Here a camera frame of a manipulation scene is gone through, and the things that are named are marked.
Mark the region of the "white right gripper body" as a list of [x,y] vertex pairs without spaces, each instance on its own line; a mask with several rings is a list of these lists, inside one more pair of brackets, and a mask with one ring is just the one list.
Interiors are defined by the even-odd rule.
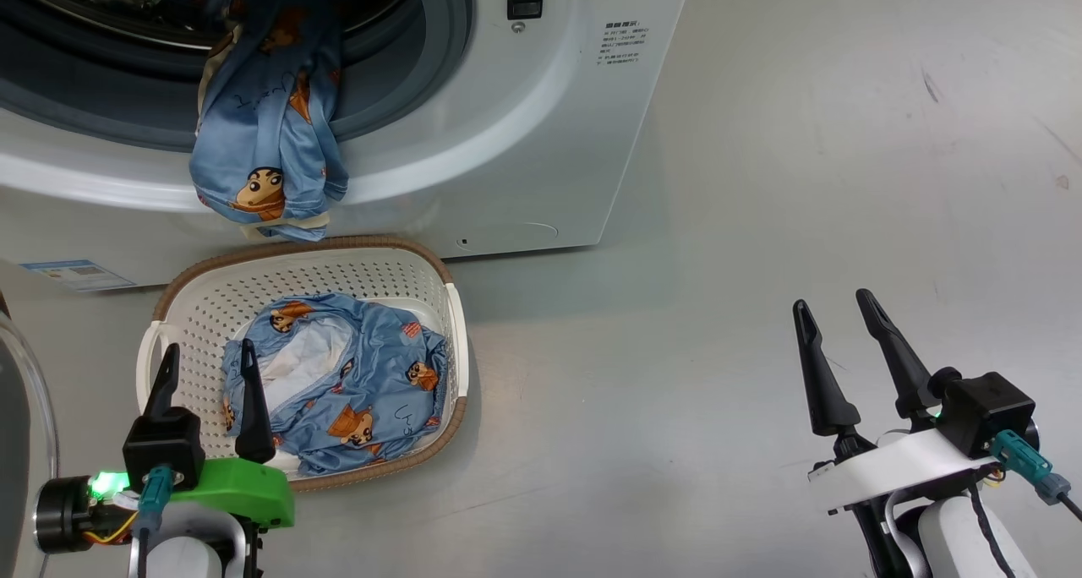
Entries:
[[944,433],[927,429],[905,435],[878,450],[812,471],[809,492],[817,510],[834,511],[884,494],[951,477],[994,460],[987,454],[969,458],[947,441]]

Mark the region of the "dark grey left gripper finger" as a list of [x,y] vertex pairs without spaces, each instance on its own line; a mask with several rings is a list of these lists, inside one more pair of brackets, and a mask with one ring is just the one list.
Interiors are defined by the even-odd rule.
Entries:
[[243,378],[243,408],[235,450],[241,459],[258,464],[266,464],[275,457],[276,447],[270,432],[265,393],[260,380],[260,370],[254,343],[241,342],[240,375]]
[[179,343],[166,347],[148,400],[144,417],[164,417],[172,407],[172,395],[179,387]]

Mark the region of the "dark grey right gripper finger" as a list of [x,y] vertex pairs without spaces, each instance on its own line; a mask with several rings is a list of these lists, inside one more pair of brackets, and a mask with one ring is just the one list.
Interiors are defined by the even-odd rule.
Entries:
[[822,350],[822,332],[807,301],[800,298],[792,313],[812,432],[822,437],[849,435],[861,423],[861,413],[846,400],[839,386]]
[[894,324],[888,313],[870,290],[855,292],[855,301],[866,324],[866,330],[878,341],[888,372],[896,389],[895,409],[901,419],[931,421],[931,409],[939,406],[931,394],[931,373],[910,346],[903,332]]

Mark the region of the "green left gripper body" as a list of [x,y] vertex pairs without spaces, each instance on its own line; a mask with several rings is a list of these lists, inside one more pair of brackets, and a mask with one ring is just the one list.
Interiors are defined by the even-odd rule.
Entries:
[[93,546],[124,546],[138,536],[138,518],[151,512],[164,527],[167,505],[194,502],[228,513],[260,529],[290,527],[295,504],[290,482],[275,467],[246,460],[210,460],[197,486],[181,475],[163,499],[147,498],[150,486],[133,486],[126,472],[60,477],[40,488],[34,508],[34,537],[43,553],[74,553]]

